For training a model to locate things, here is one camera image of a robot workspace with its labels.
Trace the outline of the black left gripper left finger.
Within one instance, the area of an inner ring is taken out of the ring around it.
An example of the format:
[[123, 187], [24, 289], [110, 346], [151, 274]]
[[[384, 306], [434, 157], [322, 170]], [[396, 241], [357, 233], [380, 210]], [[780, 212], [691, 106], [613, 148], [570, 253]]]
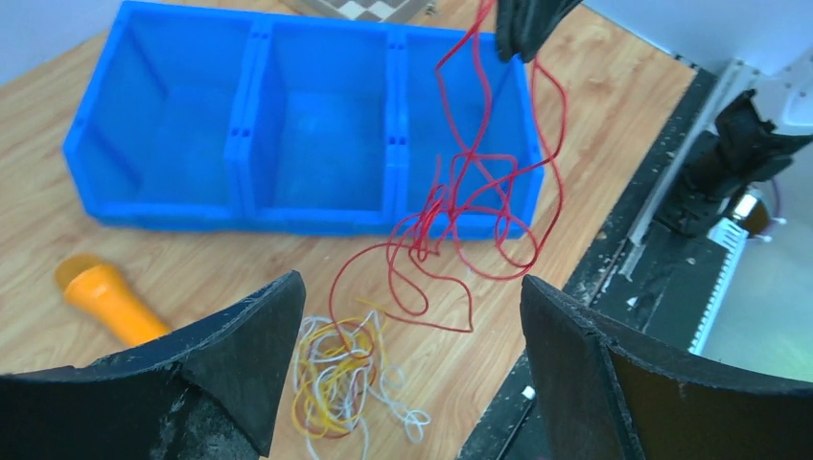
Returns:
[[1, 378], [5, 459], [256, 459], [270, 452], [306, 288], [233, 306], [77, 368]]

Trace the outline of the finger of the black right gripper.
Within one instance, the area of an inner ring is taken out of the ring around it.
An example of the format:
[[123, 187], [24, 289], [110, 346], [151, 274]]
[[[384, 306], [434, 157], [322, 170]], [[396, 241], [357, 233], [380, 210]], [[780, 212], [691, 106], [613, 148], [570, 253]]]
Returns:
[[499, 0], [496, 46], [499, 60], [532, 61], [562, 20], [581, 0]]

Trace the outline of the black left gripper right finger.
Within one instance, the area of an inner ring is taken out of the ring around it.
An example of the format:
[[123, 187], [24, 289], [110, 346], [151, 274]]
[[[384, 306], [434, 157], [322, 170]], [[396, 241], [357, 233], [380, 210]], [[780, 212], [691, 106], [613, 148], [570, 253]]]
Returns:
[[556, 459], [808, 459], [812, 386], [668, 345], [526, 276], [521, 318]]

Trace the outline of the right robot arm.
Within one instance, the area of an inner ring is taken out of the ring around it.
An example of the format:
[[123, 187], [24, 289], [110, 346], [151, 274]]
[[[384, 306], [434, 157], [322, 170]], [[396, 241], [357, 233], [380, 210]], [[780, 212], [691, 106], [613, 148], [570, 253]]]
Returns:
[[[558, 24], [582, 1], [498, 1], [497, 50], [503, 62], [529, 62]], [[754, 182], [772, 179], [812, 143], [812, 42], [784, 69], [760, 78], [717, 114], [716, 135], [704, 131], [682, 165], [658, 219], [697, 237]]]

